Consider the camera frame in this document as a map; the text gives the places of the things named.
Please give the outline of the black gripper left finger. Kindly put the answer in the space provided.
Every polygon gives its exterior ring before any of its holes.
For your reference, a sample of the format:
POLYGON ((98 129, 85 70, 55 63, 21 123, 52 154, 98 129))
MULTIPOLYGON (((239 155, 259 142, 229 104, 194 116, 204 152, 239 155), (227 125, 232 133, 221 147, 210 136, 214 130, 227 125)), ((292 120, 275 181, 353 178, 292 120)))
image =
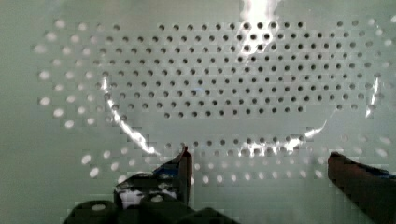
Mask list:
POLYGON ((113 190, 113 199, 121 209, 138 206, 148 196, 165 194, 189 203, 192 179, 192 155, 184 146, 172 160, 149 173, 138 173, 121 181, 113 190))

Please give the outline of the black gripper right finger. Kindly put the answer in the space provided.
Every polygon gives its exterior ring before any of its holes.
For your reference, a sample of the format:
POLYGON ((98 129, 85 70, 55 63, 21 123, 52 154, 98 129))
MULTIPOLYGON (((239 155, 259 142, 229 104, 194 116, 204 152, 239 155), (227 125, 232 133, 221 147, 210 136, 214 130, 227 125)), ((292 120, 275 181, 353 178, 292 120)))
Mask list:
POLYGON ((375 224, 395 224, 395 175, 332 152, 328 178, 375 224))

